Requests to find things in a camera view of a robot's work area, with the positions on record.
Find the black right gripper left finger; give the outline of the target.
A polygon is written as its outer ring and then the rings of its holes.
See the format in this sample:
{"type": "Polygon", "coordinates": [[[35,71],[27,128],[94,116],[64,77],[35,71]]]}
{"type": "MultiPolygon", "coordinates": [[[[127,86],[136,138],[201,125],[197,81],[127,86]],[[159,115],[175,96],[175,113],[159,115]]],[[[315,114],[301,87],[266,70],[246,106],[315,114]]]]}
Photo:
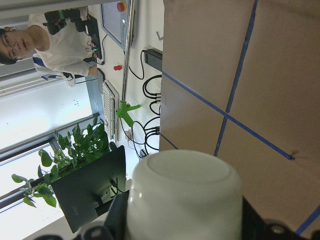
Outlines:
{"type": "Polygon", "coordinates": [[[104,221],[85,224],[79,229],[78,240],[124,240],[129,191],[117,195],[104,221]]]}

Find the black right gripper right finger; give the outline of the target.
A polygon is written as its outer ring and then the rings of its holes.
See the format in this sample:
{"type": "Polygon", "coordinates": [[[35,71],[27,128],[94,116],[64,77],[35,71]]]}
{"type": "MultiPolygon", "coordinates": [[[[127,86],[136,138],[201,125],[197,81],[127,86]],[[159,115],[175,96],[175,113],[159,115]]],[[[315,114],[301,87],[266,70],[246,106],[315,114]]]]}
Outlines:
{"type": "Polygon", "coordinates": [[[312,240],[276,221],[266,221],[245,197],[242,198],[242,240],[312,240]]]}

